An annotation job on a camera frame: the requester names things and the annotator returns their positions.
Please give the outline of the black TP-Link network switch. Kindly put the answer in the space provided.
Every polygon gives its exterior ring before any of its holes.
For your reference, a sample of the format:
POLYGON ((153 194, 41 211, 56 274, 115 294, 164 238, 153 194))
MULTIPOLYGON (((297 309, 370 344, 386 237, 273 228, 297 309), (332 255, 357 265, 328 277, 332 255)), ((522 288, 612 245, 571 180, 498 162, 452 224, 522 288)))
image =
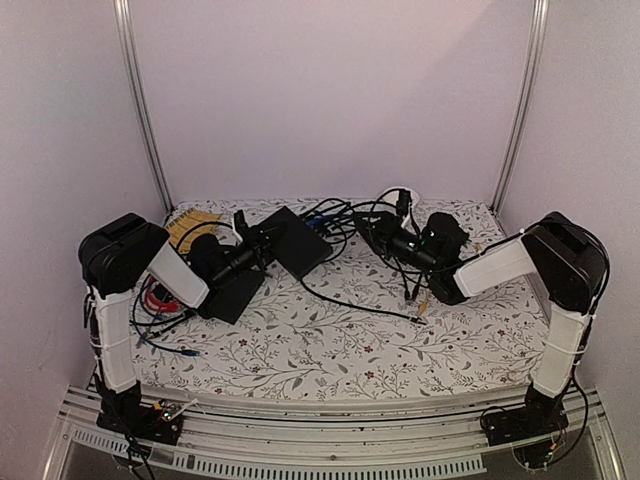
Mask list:
POLYGON ((302 280, 332 253, 331 245, 288 207, 281 207, 259 226, 275 235, 270 252, 296 280, 302 280))

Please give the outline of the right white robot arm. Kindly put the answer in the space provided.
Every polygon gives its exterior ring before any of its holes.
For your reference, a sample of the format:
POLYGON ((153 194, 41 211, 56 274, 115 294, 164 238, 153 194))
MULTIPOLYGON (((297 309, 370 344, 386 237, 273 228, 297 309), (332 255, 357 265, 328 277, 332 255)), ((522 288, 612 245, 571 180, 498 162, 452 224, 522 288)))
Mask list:
POLYGON ((467 259, 469 236, 450 214, 432 214, 418 234, 405 230, 390 212, 378 212, 359 228, 372 250, 396 259, 426 279, 435 298, 454 306, 510 281, 527 278, 547 297, 549 330, 524 404, 482 415, 490 445, 502 445, 567 427, 563 398, 585 353, 592 321, 610 277, 602 242, 553 211, 541 220, 467 259))

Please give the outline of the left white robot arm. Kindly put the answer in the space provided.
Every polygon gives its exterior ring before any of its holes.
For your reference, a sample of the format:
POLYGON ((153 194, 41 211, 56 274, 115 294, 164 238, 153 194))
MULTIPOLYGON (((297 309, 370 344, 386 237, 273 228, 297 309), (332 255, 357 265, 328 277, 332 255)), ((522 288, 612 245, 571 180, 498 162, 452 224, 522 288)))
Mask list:
POLYGON ((101 397, 99 427, 129 440, 177 444, 183 408, 141 403, 130 340, 140 294, 136 285, 149 273, 201 318, 235 324, 264 282, 286 225, 277 221, 248 226, 242 212, 236 212, 234 227, 241 237, 238 245, 223 246, 214 235, 203 233, 192 241, 187 256, 171 244, 166 229, 134 213, 81 242, 78 257, 87 284, 85 324, 97 360, 94 381, 101 397))

